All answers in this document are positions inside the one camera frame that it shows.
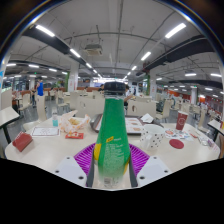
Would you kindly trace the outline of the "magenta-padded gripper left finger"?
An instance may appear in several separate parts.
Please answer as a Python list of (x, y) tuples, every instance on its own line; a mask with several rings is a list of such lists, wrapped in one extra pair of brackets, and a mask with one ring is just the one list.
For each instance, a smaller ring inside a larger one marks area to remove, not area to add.
[(94, 181), (94, 144), (75, 156), (66, 156), (55, 168), (54, 174), (81, 187), (92, 187)]

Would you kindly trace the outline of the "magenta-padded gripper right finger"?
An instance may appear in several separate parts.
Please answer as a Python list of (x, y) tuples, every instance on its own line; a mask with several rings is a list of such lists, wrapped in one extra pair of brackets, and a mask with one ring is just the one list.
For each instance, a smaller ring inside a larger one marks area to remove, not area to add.
[(143, 187), (172, 173), (158, 156), (149, 156), (132, 144), (129, 147), (129, 175), (132, 188)]

